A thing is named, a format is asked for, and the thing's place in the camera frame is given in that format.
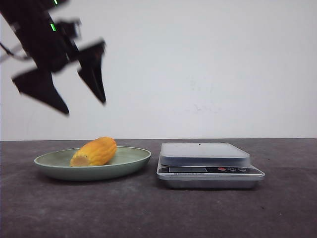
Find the green plate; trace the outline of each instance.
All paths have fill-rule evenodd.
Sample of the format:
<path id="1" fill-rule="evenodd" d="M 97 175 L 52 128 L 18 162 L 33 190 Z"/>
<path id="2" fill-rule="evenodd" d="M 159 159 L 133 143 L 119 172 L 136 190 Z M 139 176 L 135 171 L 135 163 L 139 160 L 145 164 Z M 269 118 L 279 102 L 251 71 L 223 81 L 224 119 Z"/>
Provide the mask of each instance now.
<path id="1" fill-rule="evenodd" d="M 47 153 L 35 158 L 34 162 L 40 172 L 54 179 L 92 181 L 133 173 L 145 166 L 151 157 L 148 150 L 118 146 L 114 157 L 105 165 L 71 167 L 69 162 L 77 150 L 79 148 Z"/>

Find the robotic arm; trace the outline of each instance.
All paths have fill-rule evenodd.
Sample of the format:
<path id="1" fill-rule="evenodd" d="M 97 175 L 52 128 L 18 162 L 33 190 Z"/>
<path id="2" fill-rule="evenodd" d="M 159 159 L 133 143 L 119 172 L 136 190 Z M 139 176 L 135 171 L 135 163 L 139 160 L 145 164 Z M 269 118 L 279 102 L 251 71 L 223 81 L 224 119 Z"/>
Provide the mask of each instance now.
<path id="1" fill-rule="evenodd" d="M 36 68 L 12 78 L 20 93 L 69 114 L 67 105 L 56 91 L 52 73 L 78 60 L 78 74 L 102 103 L 106 102 L 101 74 L 105 42 L 102 40 L 79 50 L 73 39 L 78 37 L 79 20 L 53 22 L 48 11 L 68 0 L 1 0 L 0 12 L 30 56 Z"/>

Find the cable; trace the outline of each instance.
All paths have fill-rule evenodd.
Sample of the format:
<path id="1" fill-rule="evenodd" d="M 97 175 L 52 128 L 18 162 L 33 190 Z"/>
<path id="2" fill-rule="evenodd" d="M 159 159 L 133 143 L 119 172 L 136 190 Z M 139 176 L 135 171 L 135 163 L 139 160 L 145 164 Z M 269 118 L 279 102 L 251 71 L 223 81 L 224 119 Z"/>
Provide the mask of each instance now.
<path id="1" fill-rule="evenodd" d="M 11 52 L 7 47 L 5 47 L 1 42 L 0 42 L 0 46 L 4 49 L 4 51 L 6 52 L 6 54 L 8 56 L 11 56 L 17 60 L 28 60 L 30 59 L 31 57 L 28 56 L 28 55 L 25 55 L 25 56 L 17 56 L 15 55 L 13 52 Z"/>

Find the gray table surface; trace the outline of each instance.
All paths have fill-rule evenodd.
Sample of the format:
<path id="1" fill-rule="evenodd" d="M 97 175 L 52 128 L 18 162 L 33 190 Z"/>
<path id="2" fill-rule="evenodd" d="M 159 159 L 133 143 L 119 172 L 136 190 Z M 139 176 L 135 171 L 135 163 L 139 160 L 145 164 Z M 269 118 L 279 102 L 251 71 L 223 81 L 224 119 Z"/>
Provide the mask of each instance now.
<path id="1" fill-rule="evenodd" d="M 169 189 L 156 176 L 163 142 L 228 142 L 266 177 L 252 190 Z M 117 140 L 152 152 L 131 175 L 48 178 L 33 160 L 87 141 L 1 142 L 2 238 L 316 238 L 317 139 Z"/>

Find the plate rim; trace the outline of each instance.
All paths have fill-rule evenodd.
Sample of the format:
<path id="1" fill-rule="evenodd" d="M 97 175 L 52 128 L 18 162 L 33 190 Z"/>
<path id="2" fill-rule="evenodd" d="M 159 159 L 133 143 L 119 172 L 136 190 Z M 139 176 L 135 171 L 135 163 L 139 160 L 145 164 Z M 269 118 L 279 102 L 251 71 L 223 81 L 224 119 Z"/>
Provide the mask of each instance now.
<path id="1" fill-rule="evenodd" d="M 117 148 L 131 148 L 131 149 L 143 150 L 143 151 L 148 152 L 148 155 L 147 155 L 146 157 L 143 157 L 143 158 L 141 158 L 141 159 L 138 159 L 138 160 L 135 160 L 135 161 L 132 161 L 132 162 L 128 162 L 128 163 L 120 163 L 120 164 L 113 164 L 113 165 L 95 165 L 95 166 L 56 166 L 56 165 L 45 165 L 45 164 L 41 164 L 41 163 L 39 163 L 39 162 L 37 161 L 40 157 L 45 156 L 45 155 L 48 155 L 48 154 L 53 154 L 53 153 L 63 152 L 63 151 L 68 151 L 68 150 L 80 149 L 80 148 L 72 148 L 72 149 L 58 150 L 58 151 L 52 151 L 52 152 L 45 153 L 45 154 L 43 154 L 43 155 L 40 155 L 40 156 L 36 157 L 36 158 L 34 159 L 34 163 L 35 163 L 36 165 L 38 165 L 38 166 L 41 166 L 41 167 L 62 168 L 62 169 L 106 168 L 106 167 L 120 166 L 120 165 L 128 165 L 128 164 L 136 163 L 136 162 L 139 162 L 139 161 L 142 161 L 142 160 L 146 160 L 146 159 L 148 159 L 148 158 L 152 155 L 151 151 L 149 151 L 149 150 L 147 150 L 147 149 L 143 149 L 143 148 L 132 147 L 132 146 L 117 146 Z"/>

